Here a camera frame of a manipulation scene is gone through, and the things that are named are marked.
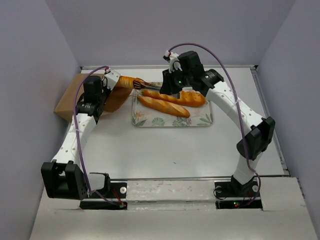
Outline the long seeded fake baguette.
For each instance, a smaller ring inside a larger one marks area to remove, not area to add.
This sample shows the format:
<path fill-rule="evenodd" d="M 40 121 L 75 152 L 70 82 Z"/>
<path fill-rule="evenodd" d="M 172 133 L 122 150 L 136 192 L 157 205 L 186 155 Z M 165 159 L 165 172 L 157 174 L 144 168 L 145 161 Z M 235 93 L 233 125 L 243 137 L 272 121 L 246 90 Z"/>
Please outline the long seeded fake baguette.
<path fill-rule="evenodd" d="M 163 100 L 170 103 L 174 103 L 181 106 L 187 107 L 201 107 L 206 103 L 206 98 L 196 91 L 180 91 L 179 97 L 172 95 L 160 94 L 159 92 L 152 90 L 143 90 L 142 95 L 144 97 L 150 97 L 157 100 Z"/>

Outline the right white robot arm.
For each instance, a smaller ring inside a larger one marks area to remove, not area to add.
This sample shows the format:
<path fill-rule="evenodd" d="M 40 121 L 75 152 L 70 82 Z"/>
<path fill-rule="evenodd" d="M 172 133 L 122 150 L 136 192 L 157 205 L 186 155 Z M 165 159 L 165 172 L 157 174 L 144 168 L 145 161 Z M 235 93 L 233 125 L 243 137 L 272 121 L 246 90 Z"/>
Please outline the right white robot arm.
<path fill-rule="evenodd" d="M 230 190 L 235 196 L 242 196 L 254 179 L 260 154 L 272 141 L 275 120 L 254 112 L 216 70 L 205 70 L 197 52 L 166 51 L 163 58 L 168 69 L 162 72 L 161 94 L 180 94 L 183 88 L 191 87 L 216 104 L 239 128 L 241 140 L 236 145 L 239 160 L 231 176 Z"/>

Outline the ridged orange fake bread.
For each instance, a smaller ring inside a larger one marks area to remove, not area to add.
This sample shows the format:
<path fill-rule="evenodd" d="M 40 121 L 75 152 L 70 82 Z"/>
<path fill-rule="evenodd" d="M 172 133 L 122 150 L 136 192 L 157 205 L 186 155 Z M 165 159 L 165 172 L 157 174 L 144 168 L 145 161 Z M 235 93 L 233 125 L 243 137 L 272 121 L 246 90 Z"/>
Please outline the ridged orange fake bread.
<path fill-rule="evenodd" d="M 134 85 L 134 81 L 139 82 L 141 84 L 145 83 L 145 81 L 140 78 L 130 77 L 130 76 L 121 76 L 116 86 L 122 87 L 122 88 L 137 89 L 137 86 Z"/>

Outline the pale crusty fake bread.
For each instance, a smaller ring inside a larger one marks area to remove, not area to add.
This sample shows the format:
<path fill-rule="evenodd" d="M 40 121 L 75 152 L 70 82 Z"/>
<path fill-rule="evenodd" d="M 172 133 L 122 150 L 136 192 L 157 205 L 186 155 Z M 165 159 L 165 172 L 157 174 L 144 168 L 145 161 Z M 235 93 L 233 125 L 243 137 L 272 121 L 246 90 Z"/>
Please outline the pale crusty fake bread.
<path fill-rule="evenodd" d="M 181 118 L 189 118 L 191 116 L 189 111 L 186 108 L 172 102 L 155 99 L 147 96 L 138 96 L 137 100 L 143 106 L 154 109 L 161 113 L 165 113 L 168 115 L 181 117 Z"/>

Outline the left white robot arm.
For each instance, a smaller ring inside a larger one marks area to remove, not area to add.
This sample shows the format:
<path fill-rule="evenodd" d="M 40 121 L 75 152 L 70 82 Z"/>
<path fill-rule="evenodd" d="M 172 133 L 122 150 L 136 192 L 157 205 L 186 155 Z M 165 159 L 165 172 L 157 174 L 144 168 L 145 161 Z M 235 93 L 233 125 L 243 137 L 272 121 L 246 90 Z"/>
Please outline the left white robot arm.
<path fill-rule="evenodd" d="M 75 96 L 72 121 L 60 149 L 40 169 L 44 188 L 52 199 L 83 200 L 92 191 L 83 149 L 111 90 L 97 75 L 87 76 L 82 86 L 83 93 Z"/>

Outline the metal kitchen tongs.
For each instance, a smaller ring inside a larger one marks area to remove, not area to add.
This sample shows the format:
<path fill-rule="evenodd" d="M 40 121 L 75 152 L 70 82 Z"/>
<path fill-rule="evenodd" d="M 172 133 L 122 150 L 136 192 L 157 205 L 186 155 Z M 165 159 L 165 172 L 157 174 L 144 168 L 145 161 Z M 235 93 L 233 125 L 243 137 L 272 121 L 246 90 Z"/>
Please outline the metal kitchen tongs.
<path fill-rule="evenodd" d="M 167 94 L 161 94 L 160 90 L 161 88 L 156 85 L 152 85 L 150 83 L 144 82 L 136 82 L 134 81 L 133 84 L 137 86 L 136 90 L 145 90 L 147 93 L 145 94 L 147 97 L 152 97 L 154 99 L 160 99 L 160 100 L 178 100 L 181 96 L 180 93 L 176 93 L 173 95 L 167 95 Z"/>

